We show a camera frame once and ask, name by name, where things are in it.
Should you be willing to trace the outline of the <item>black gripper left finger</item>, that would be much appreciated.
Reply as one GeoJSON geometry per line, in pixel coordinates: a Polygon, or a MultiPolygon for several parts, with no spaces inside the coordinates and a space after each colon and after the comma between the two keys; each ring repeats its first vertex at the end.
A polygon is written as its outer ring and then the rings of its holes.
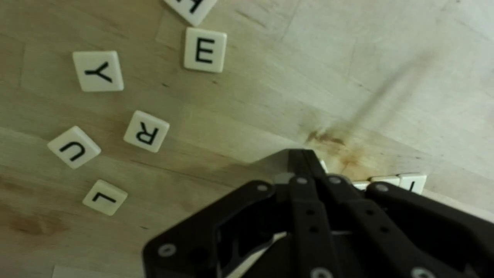
{"type": "Polygon", "coordinates": [[[324,168],[311,150],[287,153],[288,179],[250,181],[149,239],[145,278],[226,278],[253,253],[240,278],[310,278],[324,270],[328,224],[316,181],[324,168]]]}

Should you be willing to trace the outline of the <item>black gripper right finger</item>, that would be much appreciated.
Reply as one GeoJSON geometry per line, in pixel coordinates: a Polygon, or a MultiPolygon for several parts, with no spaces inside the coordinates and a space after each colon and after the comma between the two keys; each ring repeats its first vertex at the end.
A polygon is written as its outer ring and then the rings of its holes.
{"type": "Polygon", "coordinates": [[[390,278],[494,278],[494,224],[426,196],[370,182],[321,181],[324,199],[390,278]]]}

